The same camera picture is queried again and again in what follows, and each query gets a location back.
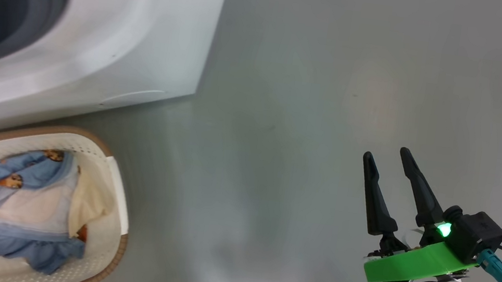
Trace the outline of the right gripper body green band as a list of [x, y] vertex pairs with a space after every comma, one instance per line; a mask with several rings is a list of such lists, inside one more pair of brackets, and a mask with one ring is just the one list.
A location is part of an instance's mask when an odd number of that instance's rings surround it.
[[383, 256], [364, 264], [368, 282], [402, 282], [459, 272], [475, 267], [476, 263], [463, 263], [445, 243], [435, 243], [414, 249], [392, 249], [392, 255]]

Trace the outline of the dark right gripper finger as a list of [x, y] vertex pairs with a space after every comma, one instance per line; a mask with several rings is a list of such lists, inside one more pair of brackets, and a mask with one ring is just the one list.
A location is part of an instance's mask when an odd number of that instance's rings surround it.
[[414, 196], [417, 226], [424, 227], [442, 223], [444, 221], [442, 208], [418, 167], [413, 154], [407, 147], [402, 147], [400, 156], [404, 174], [410, 181]]
[[364, 153], [363, 172], [367, 233], [375, 236], [393, 235], [398, 230], [398, 225], [389, 215], [379, 186], [380, 175], [371, 152]]

